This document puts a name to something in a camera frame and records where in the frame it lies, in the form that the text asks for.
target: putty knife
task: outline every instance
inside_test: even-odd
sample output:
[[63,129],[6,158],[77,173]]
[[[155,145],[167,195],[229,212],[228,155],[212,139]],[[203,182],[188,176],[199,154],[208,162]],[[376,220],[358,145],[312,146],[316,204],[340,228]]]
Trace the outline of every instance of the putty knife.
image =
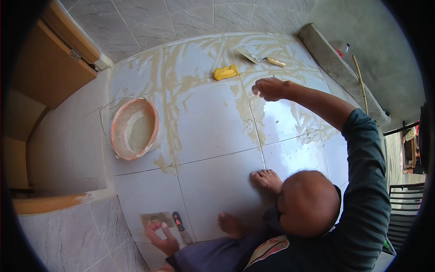
[[178,227],[178,231],[180,232],[183,243],[186,245],[193,244],[192,238],[183,226],[183,221],[181,220],[180,214],[178,212],[173,212],[172,217],[174,218],[175,224]]
[[275,65],[278,65],[278,66],[281,66],[281,67],[284,67],[284,66],[285,66],[285,63],[284,63],[284,62],[282,62],[282,61],[280,61],[280,60],[277,60],[277,59],[274,59],[274,58],[272,58],[272,57],[265,57],[264,59],[259,60],[259,59],[257,58],[257,56],[255,56],[255,55],[249,53],[248,50],[246,50],[245,48],[242,48],[242,47],[237,48],[237,51],[239,51],[240,54],[244,55],[247,59],[249,59],[250,61],[252,61],[252,62],[255,63],[255,64],[259,64],[260,61],[262,61],[262,60],[266,60],[266,61],[268,61],[268,62],[270,62],[270,63],[272,63],[272,64],[275,64]]

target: wooden door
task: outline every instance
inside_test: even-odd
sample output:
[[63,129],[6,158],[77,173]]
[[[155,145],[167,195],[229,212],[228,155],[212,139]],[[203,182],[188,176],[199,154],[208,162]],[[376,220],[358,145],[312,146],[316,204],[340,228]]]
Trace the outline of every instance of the wooden door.
[[56,108],[96,77],[97,72],[81,58],[72,57],[71,48],[39,20],[21,51],[12,88]]

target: hand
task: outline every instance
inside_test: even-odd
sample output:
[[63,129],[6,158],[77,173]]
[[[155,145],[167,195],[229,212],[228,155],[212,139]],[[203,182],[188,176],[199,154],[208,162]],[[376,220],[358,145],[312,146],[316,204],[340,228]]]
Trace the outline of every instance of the hand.
[[[156,230],[158,230],[159,228],[162,229],[167,239],[162,240],[160,239],[160,237],[157,236]],[[153,246],[160,249],[168,257],[180,250],[180,245],[178,244],[177,239],[172,235],[166,223],[148,222],[147,237],[151,240],[151,244]]]
[[296,91],[300,87],[300,85],[291,81],[281,81],[270,77],[257,80],[255,85],[252,86],[252,92],[255,95],[260,93],[260,97],[263,97],[266,101],[278,101],[282,98],[289,98],[292,91]]

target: tile floor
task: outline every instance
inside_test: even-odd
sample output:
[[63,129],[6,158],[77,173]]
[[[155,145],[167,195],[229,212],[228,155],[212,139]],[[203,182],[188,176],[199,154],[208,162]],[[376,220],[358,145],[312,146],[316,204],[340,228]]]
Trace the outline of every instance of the tile floor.
[[[287,65],[252,64],[237,54],[237,47]],[[240,76],[212,79],[215,68],[230,64],[238,66]],[[116,159],[110,150],[107,162],[132,237],[152,270],[164,255],[149,244],[139,214],[178,211],[200,242],[225,236],[216,220],[222,211],[258,224],[270,200],[250,182],[251,171],[274,169],[285,179],[301,169],[316,169],[344,192],[344,138],[294,102],[255,97],[254,82],[271,76],[330,93],[307,50],[284,35],[194,38],[115,65],[110,101],[145,96],[161,115],[164,136],[157,150],[135,161]],[[109,107],[109,116],[120,105]],[[172,231],[182,244],[177,230]]]

